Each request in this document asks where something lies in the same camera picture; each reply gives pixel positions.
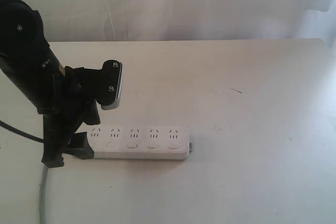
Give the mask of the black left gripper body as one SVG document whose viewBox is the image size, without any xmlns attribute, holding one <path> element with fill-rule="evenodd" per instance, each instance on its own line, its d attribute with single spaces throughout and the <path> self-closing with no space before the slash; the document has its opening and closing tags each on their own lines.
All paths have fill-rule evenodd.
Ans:
<svg viewBox="0 0 336 224">
<path fill-rule="evenodd" d="M 45 140 L 51 140 L 57 134 L 73 135 L 82 123 L 101 123 L 97 109 L 101 72 L 66 67 L 65 75 L 51 75 L 51 97 L 41 106 Z"/>
</svg>

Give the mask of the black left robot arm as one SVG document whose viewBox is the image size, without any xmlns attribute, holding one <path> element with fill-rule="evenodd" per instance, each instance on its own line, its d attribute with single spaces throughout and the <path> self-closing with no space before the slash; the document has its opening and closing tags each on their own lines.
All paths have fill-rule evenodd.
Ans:
<svg viewBox="0 0 336 224">
<path fill-rule="evenodd" d="M 44 36 L 38 11 L 21 0 L 1 0 L 1 70 L 43 117 L 42 163 L 62 167 L 63 154 L 92 159 L 83 122 L 99 124 L 95 97 L 80 73 L 63 67 Z"/>
</svg>

